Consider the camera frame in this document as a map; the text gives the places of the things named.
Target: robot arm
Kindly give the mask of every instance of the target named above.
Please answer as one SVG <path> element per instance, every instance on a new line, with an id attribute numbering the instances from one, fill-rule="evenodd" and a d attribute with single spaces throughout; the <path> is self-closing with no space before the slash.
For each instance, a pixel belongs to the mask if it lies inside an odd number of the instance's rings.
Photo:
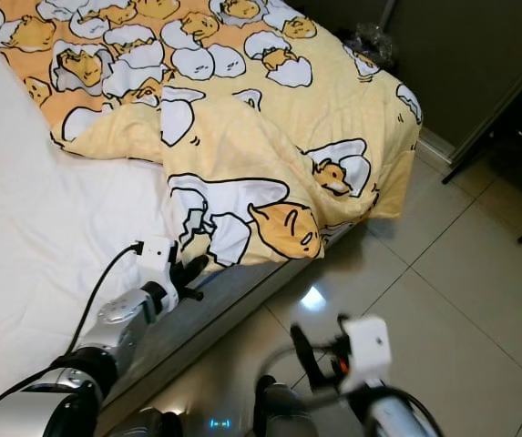
<path id="1" fill-rule="evenodd" d="M 93 435 L 103 400 L 131 366 L 149 327 L 180 299 L 202 298 L 184 286 L 208 258 L 194 259 L 185 269 L 180 263 L 172 267 L 176 252 L 168 239 L 146 241 L 139 266 L 142 278 L 150 280 L 105 304 L 74 351 L 0 401 L 0 437 Z"/>
<path id="2" fill-rule="evenodd" d="M 312 391 L 334 387 L 347 399 L 364 427 L 364 435 L 442 436 L 435 419 L 419 400 L 384 383 L 392 361 L 385 322 L 368 315 L 357 319 L 339 316 L 338 323 L 342 335 L 320 346 L 333 356 L 334 375 L 331 376 L 322 373 L 313 355 L 314 347 L 299 325 L 291 327 L 294 349 Z M 425 421 L 414 414 L 411 403 L 423 414 Z"/>

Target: yellow duvet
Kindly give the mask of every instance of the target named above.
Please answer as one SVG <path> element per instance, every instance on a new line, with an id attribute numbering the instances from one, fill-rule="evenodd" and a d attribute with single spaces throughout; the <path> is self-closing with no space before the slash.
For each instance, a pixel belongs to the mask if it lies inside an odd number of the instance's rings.
<path id="1" fill-rule="evenodd" d="M 415 96 L 282 0 L 0 0 L 0 52 L 65 151 L 162 164 L 184 260 L 321 257 L 400 214 Z"/>

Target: led light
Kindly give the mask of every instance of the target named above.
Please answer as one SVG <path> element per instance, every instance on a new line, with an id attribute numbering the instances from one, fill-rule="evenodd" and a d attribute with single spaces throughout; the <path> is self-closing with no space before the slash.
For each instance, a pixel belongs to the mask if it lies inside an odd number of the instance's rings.
<path id="1" fill-rule="evenodd" d="M 301 304 L 309 311 L 322 310 L 325 303 L 322 294 L 315 287 L 311 287 L 305 297 L 301 299 Z"/>
<path id="2" fill-rule="evenodd" d="M 226 419 L 225 421 L 216 421 L 214 419 L 210 419 L 210 428 L 212 430 L 217 428 L 228 430 L 230 428 L 230 420 Z"/>

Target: white bed sheet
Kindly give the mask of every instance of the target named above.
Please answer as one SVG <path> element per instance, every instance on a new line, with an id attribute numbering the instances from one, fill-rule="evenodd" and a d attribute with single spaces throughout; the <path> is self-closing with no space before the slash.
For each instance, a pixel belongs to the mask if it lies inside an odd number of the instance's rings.
<path id="1" fill-rule="evenodd" d="M 163 229 L 164 189 L 152 164 L 51 146 L 40 110 L 0 56 L 0 392 L 64 351 L 102 269 Z M 139 285 L 133 258 L 114 268 L 96 307 Z"/>

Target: bed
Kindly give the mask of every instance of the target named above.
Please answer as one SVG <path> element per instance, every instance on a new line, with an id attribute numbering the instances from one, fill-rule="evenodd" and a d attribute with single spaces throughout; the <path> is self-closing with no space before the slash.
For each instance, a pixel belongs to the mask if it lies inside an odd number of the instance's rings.
<path id="1" fill-rule="evenodd" d="M 184 261 L 210 256 L 205 300 L 149 334 L 104 431 L 353 223 L 398 217 L 422 113 L 280 0 L 74 3 L 0 0 L 0 392 L 64 350 L 130 242 L 165 235 Z M 137 285 L 128 256 L 91 313 Z"/>

